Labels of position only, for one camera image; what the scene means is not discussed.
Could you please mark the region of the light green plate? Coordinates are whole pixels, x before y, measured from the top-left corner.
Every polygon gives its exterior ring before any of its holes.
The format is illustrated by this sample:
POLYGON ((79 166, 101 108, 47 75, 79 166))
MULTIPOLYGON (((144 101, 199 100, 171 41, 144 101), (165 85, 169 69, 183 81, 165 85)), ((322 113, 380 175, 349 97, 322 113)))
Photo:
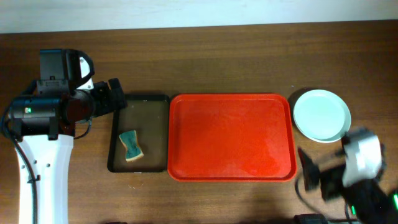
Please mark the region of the light green plate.
POLYGON ((326 90, 310 90, 295 102, 293 119, 307 138, 331 143, 340 140, 351 127, 348 105, 338 95, 326 90))

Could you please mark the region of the green yellow sponge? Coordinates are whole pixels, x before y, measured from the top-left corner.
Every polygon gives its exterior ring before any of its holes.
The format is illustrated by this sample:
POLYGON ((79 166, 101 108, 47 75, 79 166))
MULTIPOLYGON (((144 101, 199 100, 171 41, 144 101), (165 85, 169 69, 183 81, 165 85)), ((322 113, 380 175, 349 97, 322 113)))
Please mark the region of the green yellow sponge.
POLYGON ((119 139, 126 150, 126 162, 133 162, 144 157, 144 153, 138 143, 136 130, 127 131, 120 134, 119 139))

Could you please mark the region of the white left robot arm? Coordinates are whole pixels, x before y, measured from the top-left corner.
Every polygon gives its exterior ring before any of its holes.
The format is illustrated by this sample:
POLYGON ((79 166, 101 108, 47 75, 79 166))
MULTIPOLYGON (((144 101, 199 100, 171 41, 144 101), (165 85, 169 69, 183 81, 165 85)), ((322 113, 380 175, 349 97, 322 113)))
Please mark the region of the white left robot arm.
POLYGON ((126 100, 117 78, 95 83, 36 80, 14 98, 2 131, 18 156, 19 223, 68 223, 68 169, 76 125, 121 110, 126 100))

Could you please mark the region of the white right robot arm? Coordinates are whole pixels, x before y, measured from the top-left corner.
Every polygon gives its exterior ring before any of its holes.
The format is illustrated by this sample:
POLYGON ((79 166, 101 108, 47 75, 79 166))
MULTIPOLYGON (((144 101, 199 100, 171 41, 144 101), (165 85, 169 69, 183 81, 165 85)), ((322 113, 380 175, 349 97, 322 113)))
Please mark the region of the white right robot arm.
POLYGON ((302 197, 300 180, 306 192, 320 189, 326 202, 341 197, 348 223, 354 222, 351 214, 360 223, 397 223, 397 191, 387 194, 379 185, 386 169, 385 147, 374 132, 367 128, 348 131, 340 149, 316 160, 301 147, 298 156, 302 171, 295 180, 295 193, 319 221, 330 219, 302 197))

